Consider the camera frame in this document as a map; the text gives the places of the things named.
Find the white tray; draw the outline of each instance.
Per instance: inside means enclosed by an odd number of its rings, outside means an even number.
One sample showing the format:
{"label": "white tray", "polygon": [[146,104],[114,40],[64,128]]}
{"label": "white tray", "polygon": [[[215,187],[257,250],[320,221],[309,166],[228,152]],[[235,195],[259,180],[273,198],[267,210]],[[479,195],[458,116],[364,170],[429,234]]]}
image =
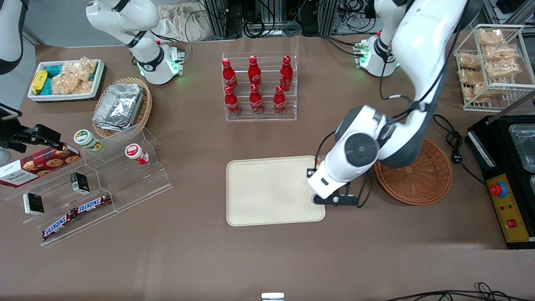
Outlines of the white tray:
{"label": "white tray", "polygon": [[[102,80],[102,73],[104,72],[104,62],[101,61],[100,59],[95,59],[94,61],[97,61],[97,68],[95,70],[95,78],[93,80],[93,87],[91,87],[91,92],[82,93],[82,94],[67,94],[67,95],[35,95],[32,92],[32,87],[30,85],[30,88],[28,90],[28,98],[35,102],[40,102],[40,103],[79,101],[79,100],[94,98],[97,95],[98,87]],[[39,65],[37,66],[37,70],[35,70],[34,76],[32,77],[31,81],[33,82],[33,79],[35,78],[35,76],[37,75],[39,71],[45,70],[48,66],[63,65],[69,62],[78,62],[78,60],[39,63]]]}
{"label": "white tray", "polygon": [[264,225],[317,222],[325,206],[312,202],[307,183],[313,156],[231,161],[227,165],[227,222]]}

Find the green lid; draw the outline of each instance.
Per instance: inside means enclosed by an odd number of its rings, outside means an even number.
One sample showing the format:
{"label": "green lid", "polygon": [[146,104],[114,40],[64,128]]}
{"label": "green lid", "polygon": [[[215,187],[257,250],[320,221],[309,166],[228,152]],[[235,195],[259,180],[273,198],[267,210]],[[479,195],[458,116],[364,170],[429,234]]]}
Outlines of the green lid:
{"label": "green lid", "polygon": [[93,140],[93,134],[88,130],[80,130],[74,134],[74,142],[79,145],[87,145]]}

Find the cookie box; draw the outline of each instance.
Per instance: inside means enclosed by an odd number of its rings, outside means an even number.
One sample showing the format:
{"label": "cookie box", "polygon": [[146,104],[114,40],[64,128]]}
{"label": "cookie box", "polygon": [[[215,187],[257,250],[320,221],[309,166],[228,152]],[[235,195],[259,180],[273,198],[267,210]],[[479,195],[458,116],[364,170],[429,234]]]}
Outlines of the cookie box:
{"label": "cookie box", "polygon": [[20,187],[81,159],[80,152],[63,143],[63,149],[47,147],[0,168],[0,184]]}
{"label": "cookie box", "polygon": [[[41,70],[46,70],[48,66],[56,66],[56,65],[63,65],[65,63],[69,62],[78,62],[79,60],[74,61],[56,61],[56,62],[42,62],[37,65],[37,70],[35,70],[34,77],[37,75],[37,73]],[[45,102],[69,102],[69,101],[84,101],[84,100],[96,100],[96,95],[99,91],[102,79],[104,78],[104,62],[100,59],[94,59],[94,61],[97,61],[97,67],[95,69],[95,78],[93,80],[93,86],[91,87],[91,92],[89,93],[83,93],[83,94],[66,94],[66,95],[36,95],[32,91],[32,87],[30,85],[30,89],[28,90],[28,98],[38,102],[38,103],[45,103]]]}

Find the red emergency stop button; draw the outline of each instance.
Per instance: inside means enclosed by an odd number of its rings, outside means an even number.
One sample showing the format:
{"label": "red emergency stop button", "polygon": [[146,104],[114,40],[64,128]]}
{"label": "red emergency stop button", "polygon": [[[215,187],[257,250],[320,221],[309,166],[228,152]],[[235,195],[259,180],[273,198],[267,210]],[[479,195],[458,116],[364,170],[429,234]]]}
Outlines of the red emergency stop button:
{"label": "red emergency stop button", "polygon": [[499,198],[504,198],[507,195],[507,186],[505,186],[504,182],[496,182],[492,184],[489,187],[489,190],[491,191],[492,195]]}
{"label": "red emergency stop button", "polygon": [[507,226],[509,228],[516,227],[516,221],[515,220],[507,220]]}

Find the small black box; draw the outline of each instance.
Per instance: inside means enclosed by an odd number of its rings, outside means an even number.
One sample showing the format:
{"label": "small black box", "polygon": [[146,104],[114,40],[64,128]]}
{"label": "small black box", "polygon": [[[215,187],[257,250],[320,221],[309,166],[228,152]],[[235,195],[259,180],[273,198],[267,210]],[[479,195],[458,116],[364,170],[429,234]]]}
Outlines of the small black box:
{"label": "small black box", "polygon": [[80,194],[89,193],[89,184],[87,183],[87,177],[83,174],[74,172],[71,174],[72,191]]}
{"label": "small black box", "polygon": [[24,211],[26,214],[41,215],[44,213],[41,196],[33,193],[26,193],[24,198]]}

